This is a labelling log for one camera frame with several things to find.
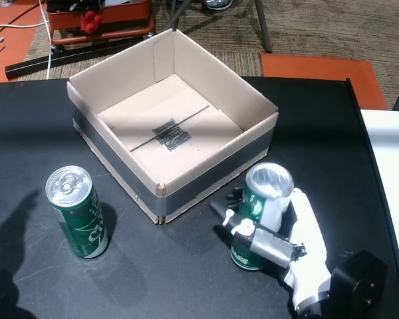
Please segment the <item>orange mat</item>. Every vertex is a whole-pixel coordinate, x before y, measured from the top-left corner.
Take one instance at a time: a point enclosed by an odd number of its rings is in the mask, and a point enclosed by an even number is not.
[[[20,15],[22,12],[35,5],[38,0],[14,0],[14,2],[6,7],[0,7],[0,24],[7,24],[9,21]],[[23,15],[16,20],[14,25],[35,25],[40,23],[41,12],[37,7],[32,11]],[[6,46],[0,52],[0,82],[7,82],[5,75],[5,66],[23,62],[26,57],[34,34],[37,28],[30,29],[10,29],[6,28],[0,32],[0,37],[5,38],[3,44]]]
[[[322,80],[350,78],[360,108],[387,110],[377,77],[368,61],[262,53],[261,64],[263,76]]]

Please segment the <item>can label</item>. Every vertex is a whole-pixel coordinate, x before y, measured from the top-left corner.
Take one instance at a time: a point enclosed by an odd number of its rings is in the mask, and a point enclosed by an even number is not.
[[[247,184],[244,185],[239,214],[243,218],[249,218],[257,223],[260,222],[263,210],[266,206],[266,198],[254,193]],[[231,247],[231,257],[234,263],[246,270],[262,269],[266,260],[263,257],[250,251],[237,239],[233,239]]]
[[[92,258],[105,250],[108,235],[98,196],[93,187],[90,195],[80,205],[53,207],[70,246],[78,256]]]

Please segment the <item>aluminum can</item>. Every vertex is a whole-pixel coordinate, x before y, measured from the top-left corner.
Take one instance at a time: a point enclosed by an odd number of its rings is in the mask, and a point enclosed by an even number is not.
[[[103,253],[108,235],[98,196],[87,171],[62,167],[48,178],[46,195],[74,253],[93,258]]]
[[[258,163],[247,172],[239,214],[278,231],[293,188],[293,178],[284,167],[275,163]],[[236,239],[232,242],[231,257],[237,266],[246,270],[259,270],[265,264],[265,259]]]

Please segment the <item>white cable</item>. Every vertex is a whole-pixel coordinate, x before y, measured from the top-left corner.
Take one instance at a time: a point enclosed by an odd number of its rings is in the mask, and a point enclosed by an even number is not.
[[[44,22],[37,23],[36,25],[0,25],[0,28],[16,28],[16,29],[27,29],[27,28],[35,28],[44,25]]]
[[[46,80],[49,79],[49,73],[51,70],[51,60],[52,60],[52,38],[51,38],[51,33],[49,30],[49,26],[47,25],[47,20],[45,16],[45,12],[43,11],[43,6],[41,4],[41,0],[39,0],[39,5],[40,5],[40,11],[41,11],[41,16],[43,17],[43,22],[46,25],[46,30],[47,30],[47,36],[49,37],[49,61],[47,62],[47,71],[46,71]]]

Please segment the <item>can lid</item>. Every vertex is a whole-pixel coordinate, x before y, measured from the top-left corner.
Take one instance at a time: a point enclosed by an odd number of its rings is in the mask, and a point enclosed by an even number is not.
[[[287,197],[294,188],[291,174],[275,163],[258,163],[247,173],[247,185],[265,197]]]
[[[92,190],[92,179],[78,166],[65,166],[52,173],[46,182],[46,195],[52,204],[72,207],[82,203]]]

